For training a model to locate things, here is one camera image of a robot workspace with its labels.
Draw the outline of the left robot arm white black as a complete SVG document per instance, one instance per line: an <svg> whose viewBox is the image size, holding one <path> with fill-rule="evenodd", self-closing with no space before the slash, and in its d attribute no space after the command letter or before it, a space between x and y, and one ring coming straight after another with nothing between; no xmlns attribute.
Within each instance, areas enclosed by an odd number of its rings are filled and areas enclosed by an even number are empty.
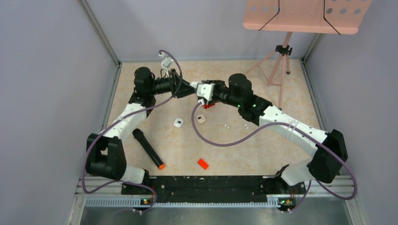
<svg viewBox="0 0 398 225"><path fill-rule="evenodd" d="M87 138L84 169L91 175L131 182L138 193L144 194L149 191L151 182L145 178L144 169L127 164L123 143L150 115L155 107L155 95L170 92L183 98L196 93L198 83L182 79L175 69L169 77L155 78L149 68L140 67L134 76L134 92L123 112L101 134L91 134Z"/></svg>

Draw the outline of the white earbud case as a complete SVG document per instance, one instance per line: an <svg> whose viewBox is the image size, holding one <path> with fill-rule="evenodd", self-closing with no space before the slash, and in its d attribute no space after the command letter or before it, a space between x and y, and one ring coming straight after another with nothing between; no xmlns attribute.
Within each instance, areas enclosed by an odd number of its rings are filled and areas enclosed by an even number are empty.
<svg viewBox="0 0 398 225"><path fill-rule="evenodd" d="M174 123L173 123L173 125L176 128L181 128L183 126L183 124L184 124L184 120L182 118L176 118Z"/></svg>
<svg viewBox="0 0 398 225"><path fill-rule="evenodd" d="M200 84L202 84L202 82L191 82L190 86L193 87L194 89L197 89Z"/></svg>

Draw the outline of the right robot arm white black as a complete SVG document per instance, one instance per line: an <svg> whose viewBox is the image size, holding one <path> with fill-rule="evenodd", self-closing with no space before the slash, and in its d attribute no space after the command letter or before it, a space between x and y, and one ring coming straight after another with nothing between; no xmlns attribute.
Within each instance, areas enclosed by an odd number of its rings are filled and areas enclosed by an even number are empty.
<svg viewBox="0 0 398 225"><path fill-rule="evenodd" d="M212 86L211 103L224 103L237 107L237 112L246 121L284 136L303 149L309 160L303 160L283 169L275 180L275 187L281 193L288 193L294 185L318 180L331 183L342 168L339 156L348 159L344 136L333 129L331 132L313 128L287 115L270 101L254 94L252 83L244 74L233 74L228 82L209 80Z"/></svg>

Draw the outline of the beige earbud case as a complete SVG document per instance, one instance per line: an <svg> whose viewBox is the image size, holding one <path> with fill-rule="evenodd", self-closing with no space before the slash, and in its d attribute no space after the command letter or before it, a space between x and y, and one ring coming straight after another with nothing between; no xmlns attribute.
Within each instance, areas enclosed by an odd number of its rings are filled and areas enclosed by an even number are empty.
<svg viewBox="0 0 398 225"><path fill-rule="evenodd" d="M195 119L199 124L203 124L206 122L206 118L203 114L197 114L195 115Z"/></svg>

